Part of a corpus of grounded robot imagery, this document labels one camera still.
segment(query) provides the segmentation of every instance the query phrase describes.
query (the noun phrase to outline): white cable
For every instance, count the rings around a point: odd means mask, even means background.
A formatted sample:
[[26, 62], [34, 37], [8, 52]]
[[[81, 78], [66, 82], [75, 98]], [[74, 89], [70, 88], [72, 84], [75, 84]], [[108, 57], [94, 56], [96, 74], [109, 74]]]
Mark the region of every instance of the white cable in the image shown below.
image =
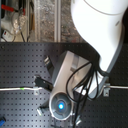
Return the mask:
[[16, 90], [30, 90], [30, 91], [34, 91], [34, 90], [41, 90], [43, 88], [1, 88], [0, 91], [16, 91]]

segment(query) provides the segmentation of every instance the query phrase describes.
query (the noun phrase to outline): black panel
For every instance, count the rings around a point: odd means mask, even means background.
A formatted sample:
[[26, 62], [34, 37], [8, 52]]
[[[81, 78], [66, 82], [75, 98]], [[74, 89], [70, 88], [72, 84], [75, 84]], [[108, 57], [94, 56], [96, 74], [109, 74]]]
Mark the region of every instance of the black panel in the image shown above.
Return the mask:
[[[33, 87], [34, 75], [39, 74], [51, 82], [43, 60], [50, 56], [53, 65], [66, 50], [88, 59], [95, 59], [95, 51], [88, 44], [42, 44], [1, 43], [0, 44], [0, 87]], [[128, 45], [124, 45], [114, 66], [110, 82], [112, 85], [128, 85]], [[48, 128], [50, 113], [40, 117], [36, 109], [46, 102], [50, 93], [42, 90], [39, 96], [32, 91], [0, 92], [0, 118], [5, 117], [3, 128]], [[96, 101], [87, 101], [83, 123], [79, 128], [127, 128], [128, 91], [111, 89], [110, 97], [100, 96]], [[59, 126], [69, 122], [59, 122]]]

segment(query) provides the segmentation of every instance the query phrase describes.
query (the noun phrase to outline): metal rod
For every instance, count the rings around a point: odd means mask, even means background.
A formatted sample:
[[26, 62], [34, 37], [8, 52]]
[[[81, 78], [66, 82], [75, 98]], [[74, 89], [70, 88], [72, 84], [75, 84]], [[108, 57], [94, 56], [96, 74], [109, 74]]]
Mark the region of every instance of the metal rod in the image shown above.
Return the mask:
[[55, 0], [54, 42], [61, 42], [61, 0]]
[[30, 27], [29, 27], [29, 22], [30, 22], [30, 0], [27, 0], [26, 1], [26, 15], [28, 17], [28, 20], [27, 20], [27, 32], [26, 32], [26, 38], [25, 40], [27, 40], [27, 37], [29, 36], [29, 31], [30, 31]]
[[55, 0], [54, 42], [58, 42], [58, 0]]
[[106, 86], [105, 88], [113, 88], [113, 89], [128, 89], [128, 87], [125, 87], [125, 86]]
[[61, 42], [61, 0], [58, 0], [58, 42]]

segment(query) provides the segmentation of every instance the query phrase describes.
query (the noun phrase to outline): white plastic casing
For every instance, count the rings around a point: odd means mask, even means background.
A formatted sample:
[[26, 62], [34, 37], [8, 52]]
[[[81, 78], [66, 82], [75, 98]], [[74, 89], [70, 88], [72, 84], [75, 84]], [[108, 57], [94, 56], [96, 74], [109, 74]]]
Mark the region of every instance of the white plastic casing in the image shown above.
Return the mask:
[[[51, 106], [52, 106], [51, 103], [52, 103], [53, 97], [58, 93], [66, 94], [66, 83], [67, 83], [68, 78], [73, 73], [71, 71], [71, 68], [73, 66], [74, 59], [75, 59], [75, 54], [68, 51], [62, 65], [61, 65], [61, 68], [59, 70], [57, 78], [55, 80], [54, 88], [50, 94], [50, 100], [49, 100], [49, 109], [50, 109], [50, 112], [53, 117], [55, 117], [53, 114], [52, 108], [51, 108]], [[79, 56], [78, 56], [78, 60], [76, 62], [78, 63], [76, 69], [78, 69], [82, 65], [88, 63], [88, 61], [86, 59], [79, 57]], [[88, 66], [86, 66], [85, 68], [80, 70], [78, 73], [76, 73], [75, 76], [70, 80], [69, 86], [68, 86], [68, 91], [72, 98], [73, 98], [72, 89], [84, 78], [84, 76], [86, 75], [85, 73], [87, 73], [89, 71], [90, 67], [91, 67], [91, 64], [89, 64]], [[73, 112], [73, 102], [72, 102], [72, 111], [69, 114], [69, 116], [72, 115], [72, 112]]]
[[106, 13], [117, 15], [124, 13], [128, 6], [128, 0], [84, 0], [92, 8]]
[[127, 6], [127, 0], [71, 1], [75, 27], [82, 38], [99, 53], [103, 71], [107, 71], [118, 48], [123, 27], [122, 18]]

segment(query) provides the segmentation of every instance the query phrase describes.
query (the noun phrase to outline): black cable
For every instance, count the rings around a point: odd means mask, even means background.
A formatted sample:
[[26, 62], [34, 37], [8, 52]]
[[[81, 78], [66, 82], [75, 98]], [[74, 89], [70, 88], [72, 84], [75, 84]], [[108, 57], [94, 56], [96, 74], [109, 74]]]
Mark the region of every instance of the black cable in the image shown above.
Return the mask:
[[[88, 73], [85, 75], [85, 77], [76, 85], [76, 87], [73, 89], [73, 91], [75, 91], [76, 89], [78, 89], [79, 87], [82, 87], [82, 90], [81, 90], [81, 93], [79, 95], [79, 98], [78, 100], [74, 100], [68, 93], [68, 83], [69, 81], [71, 80], [71, 78], [75, 75], [75, 73], [77, 73], [79, 70], [81, 70], [82, 68], [88, 66], [89, 64], [92, 64], [90, 70], [88, 71]], [[108, 76], [109, 74], [107, 72], [104, 72], [100, 69], [98, 63], [91, 63], [91, 62], [88, 62], [86, 63], [85, 65], [81, 66], [80, 68], [78, 68], [68, 79], [67, 83], [66, 83], [66, 93], [67, 93], [67, 96], [68, 98], [77, 104], [77, 107], [76, 107], [76, 114], [75, 114], [75, 119], [74, 119], [74, 124], [73, 124], [73, 128], [75, 128], [76, 126], [76, 121], [77, 121], [77, 118], [81, 116], [83, 110], [84, 110], [84, 107], [85, 107], [85, 104], [86, 104], [86, 101], [87, 99], [90, 99], [90, 100], [95, 100], [98, 96], [98, 92], [99, 92], [99, 84], [98, 84], [98, 76], [97, 76], [97, 72], [99, 72], [102, 76]], [[90, 87], [91, 87], [91, 84], [92, 84], [92, 80], [94, 78], [94, 74], [96, 75], [96, 84], [97, 84], [97, 91], [96, 91], [96, 95], [91, 98], [89, 97], [89, 90], [90, 90]], [[82, 97], [82, 93], [83, 93], [83, 90], [85, 90], [85, 87], [86, 87], [86, 94], [85, 96]], [[83, 105], [82, 105], [82, 108], [78, 114], [78, 110], [79, 110], [79, 105], [80, 103], [83, 101]]]
[[14, 36], [14, 39], [13, 39], [13, 41], [12, 41], [12, 42], [14, 42], [14, 41], [15, 41], [15, 39], [16, 39], [16, 36]]
[[89, 65], [89, 64], [91, 64], [91, 62], [88, 62], [88, 63], [86, 63], [86, 64], [84, 64], [83, 66], [81, 66], [80, 68], [78, 68], [70, 77], [69, 77], [69, 79], [68, 79], [68, 81], [67, 81], [67, 83], [66, 83], [66, 93], [67, 93], [67, 96], [68, 96], [68, 98], [72, 101], [72, 102], [74, 102], [74, 103], [78, 103], [78, 101], [77, 100], [74, 100], [70, 95], [69, 95], [69, 92], [68, 92], [68, 83], [69, 83], [69, 81], [71, 80], [71, 78], [74, 76], [74, 74], [76, 73], [76, 72], [78, 72], [79, 70], [81, 70], [82, 68], [84, 68], [84, 67], [86, 67], [87, 65]]
[[1, 37], [1, 39], [3, 39], [5, 42], [8, 42], [7, 40], [5, 40], [3, 37]]
[[[90, 76], [87, 78], [87, 80], [85, 81], [85, 83], [84, 83], [84, 86], [83, 86], [83, 88], [82, 88], [82, 90], [81, 90], [81, 93], [80, 93], [80, 97], [82, 96], [82, 92], [83, 92], [83, 89], [85, 88], [85, 87], [87, 87], [87, 85], [88, 85], [88, 83], [89, 83], [89, 87], [86, 89], [86, 94], [85, 94], [85, 96], [84, 96], [84, 103], [83, 103], [83, 106], [84, 106], [84, 104], [86, 103], [86, 100], [87, 100], [87, 97], [88, 97], [88, 92], [89, 92], [89, 90], [90, 90], [90, 87], [91, 87], [91, 83], [92, 83], [92, 79], [93, 79], [93, 71], [94, 71], [94, 69], [93, 69], [93, 67], [91, 67], [91, 72], [90, 72]], [[79, 99], [79, 101], [78, 101], [78, 104], [77, 104], [77, 109], [76, 109], [76, 114], [75, 114], [75, 120], [74, 120], [74, 124], [73, 124], [73, 128], [75, 128], [75, 126], [76, 126], [76, 120], [77, 120], [77, 118], [78, 118], [78, 110], [79, 110], [79, 104], [80, 104], [80, 99]]]
[[24, 39], [22, 31], [21, 31], [21, 36], [22, 36], [23, 42], [25, 42], [25, 39]]

